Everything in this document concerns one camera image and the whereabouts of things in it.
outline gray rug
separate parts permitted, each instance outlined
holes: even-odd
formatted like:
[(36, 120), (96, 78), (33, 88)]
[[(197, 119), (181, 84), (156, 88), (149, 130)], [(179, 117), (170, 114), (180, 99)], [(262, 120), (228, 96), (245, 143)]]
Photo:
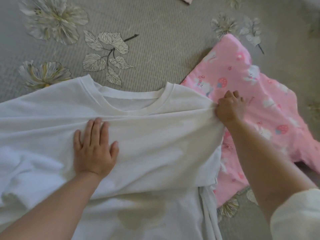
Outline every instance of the gray rug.
[[(320, 42), (308, 39), (307, 24), (313, 16), (301, 0), (246, 0), (237, 10), (224, 0), (193, 0), (190, 6), (181, 0), (68, 0), (81, 7), (89, 19), (85, 25), (76, 25), (79, 40), (72, 45), (28, 35), (19, 1), (1, 0), (0, 5), (0, 102), (28, 93), (18, 69), (31, 60), (35, 67), (59, 62), (73, 78), (90, 73), (98, 83), (125, 91), (157, 90), (167, 81), (179, 84), (217, 42), (211, 19), (224, 12), (235, 19), (238, 28), (231, 31), (249, 50), (253, 64), (297, 94), (300, 114), (320, 140)], [(261, 20), (259, 45), (265, 54), (240, 34), (245, 15)], [(132, 39), (126, 41), (127, 49), (117, 35), (109, 34), (104, 49), (92, 49), (86, 44), (84, 30), (101, 44), (98, 35), (103, 32), (120, 33), (122, 40)], [(112, 42), (118, 42), (114, 57), (113, 50), (109, 51)], [(125, 62), (115, 59), (118, 56)], [(84, 65), (91, 72), (84, 71)], [(246, 193), (236, 198), (239, 210), (234, 217), (224, 217), (220, 222), (224, 239), (271, 239), (259, 207), (247, 199)]]

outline t-shirt sleeve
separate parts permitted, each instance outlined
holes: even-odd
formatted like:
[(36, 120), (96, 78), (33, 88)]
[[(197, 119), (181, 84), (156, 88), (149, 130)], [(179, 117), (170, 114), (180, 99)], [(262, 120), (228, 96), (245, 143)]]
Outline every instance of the t-shirt sleeve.
[(273, 240), (314, 240), (320, 236), (320, 190), (292, 195), (271, 217)]

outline white t-shirt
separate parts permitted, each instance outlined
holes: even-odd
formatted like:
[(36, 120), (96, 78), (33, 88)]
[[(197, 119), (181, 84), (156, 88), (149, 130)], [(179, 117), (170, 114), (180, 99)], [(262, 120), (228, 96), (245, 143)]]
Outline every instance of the white t-shirt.
[(273, 240), (320, 239), (320, 190), (292, 195), (271, 217)]
[[(174, 239), (174, 233), (175, 239), (188, 239), (190, 231), (198, 236), (193, 239), (205, 235), (220, 239), (212, 189), (220, 169), (224, 126), (214, 115), (214, 106), (207, 97), (181, 85), (167, 83), (156, 92), (124, 92), (103, 87), (90, 75), (1, 103), (0, 225), (25, 212), (13, 207), (11, 196), (31, 209), (74, 176), (73, 133), (84, 130), (89, 119), (101, 117), (110, 123), (109, 140), (119, 141), (120, 153), (114, 169), (94, 192), (94, 200), (76, 230), (76, 234), (81, 229), (86, 233), (74, 239), (88, 239), (89, 235), (97, 240), (110, 239), (119, 231), (131, 236), (141, 230), (144, 234), (138, 239), (154, 239), (152, 234), (163, 224), (166, 230), (159, 230), (163, 239)], [(170, 195), (178, 189), (181, 197), (174, 192)], [(154, 195), (156, 191), (168, 191), (169, 196), (161, 198), (164, 208), (154, 213), (156, 216), (152, 213), (158, 208), (153, 204), (156, 200), (151, 197), (150, 204), (142, 204), (150, 206), (142, 222), (150, 223), (162, 216), (155, 220), (155, 226), (147, 226), (148, 231), (152, 230), (149, 234), (146, 226), (138, 224), (135, 228), (121, 220), (120, 212), (134, 205), (128, 202), (135, 201), (134, 195), (128, 200), (123, 194)], [(174, 206), (184, 210), (188, 205), (189, 219), (184, 212), (169, 221)], [(104, 222), (98, 223), (101, 216)], [(106, 222), (113, 227), (106, 227)]]

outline hand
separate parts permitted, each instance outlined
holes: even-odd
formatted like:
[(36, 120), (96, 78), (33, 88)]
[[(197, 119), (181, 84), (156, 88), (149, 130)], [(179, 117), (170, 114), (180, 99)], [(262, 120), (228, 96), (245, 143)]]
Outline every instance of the hand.
[(91, 172), (102, 180), (113, 169), (118, 153), (118, 142), (109, 146), (109, 123), (104, 122), (102, 128), (101, 118), (89, 120), (84, 132), (83, 144), (80, 141), (80, 130), (74, 133), (74, 169), (75, 173)]
[(246, 111), (246, 103), (238, 91), (227, 91), (223, 98), (218, 100), (215, 113), (219, 120), (228, 127), (233, 122), (243, 120)]

